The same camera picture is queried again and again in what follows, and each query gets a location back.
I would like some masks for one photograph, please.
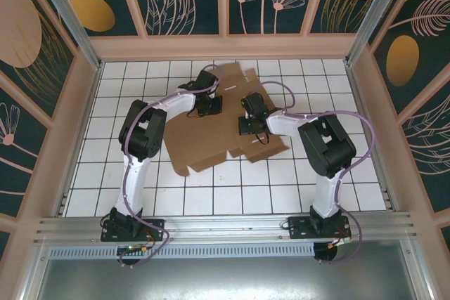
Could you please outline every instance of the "wall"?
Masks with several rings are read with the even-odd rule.
[[[51,216],[93,68],[46,0],[0,0],[0,289]]]
[[[394,0],[355,64],[399,208],[411,212],[442,294],[450,294],[449,1]]]
[[[69,0],[104,60],[343,57],[373,0]]]

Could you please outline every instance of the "vented metal strip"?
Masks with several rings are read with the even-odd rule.
[[[52,247],[49,260],[117,259],[117,246]],[[153,250],[127,254],[124,259],[145,258]],[[313,256],[314,243],[175,245],[161,249],[155,259],[250,258],[268,256]]]

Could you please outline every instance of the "black mounting plate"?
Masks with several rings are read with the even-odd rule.
[[[164,219],[144,219],[147,223],[150,223],[158,228],[164,228]],[[132,235],[122,228],[117,227],[111,220],[105,220],[103,222],[103,228],[101,231],[101,242],[147,242],[148,236],[144,230],[150,232],[150,235],[156,242],[162,241],[162,233],[154,228],[142,225],[141,232],[133,238]]]
[[[349,237],[352,236],[352,232],[349,226],[349,219],[346,216],[340,216],[336,221],[323,229],[321,235],[317,234],[311,225],[309,216],[302,217],[289,217],[288,218],[288,230],[290,239],[332,239],[340,236],[339,227]]]

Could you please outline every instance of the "cardboard box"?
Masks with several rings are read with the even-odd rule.
[[[255,70],[244,75],[238,63],[221,65],[225,76],[217,95],[222,96],[222,113],[201,118],[179,115],[167,122],[164,140],[175,172],[189,176],[188,167],[199,172],[226,161],[226,153],[232,157],[245,155],[251,162],[278,154],[286,146],[277,135],[270,136],[267,145],[261,144],[255,135],[240,136],[238,118],[245,115],[240,100],[257,87],[269,109],[274,107],[269,95],[260,85]],[[210,70],[220,75],[217,68]]]

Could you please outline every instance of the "white tile floor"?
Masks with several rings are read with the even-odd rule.
[[[356,110],[341,60],[237,60],[256,69],[261,80],[282,81],[295,93],[291,112]],[[115,204],[122,180],[122,153],[117,140],[129,105],[135,99],[158,100],[195,78],[209,61],[107,63],[85,133],[64,216],[103,216]],[[291,97],[266,86],[276,106]],[[351,134],[357,157],[367,151],[361,123],[339,117]],[[314,199],[315,173],[300,138],[282,137],[288,150],[254,164],[230,159],[187,178],[178,176],[163,147],[145,181],[144,216],[283,214],[308,212]],[[371,159],[348,174],[341,203],[351,211],[385,210],[385,200]]]

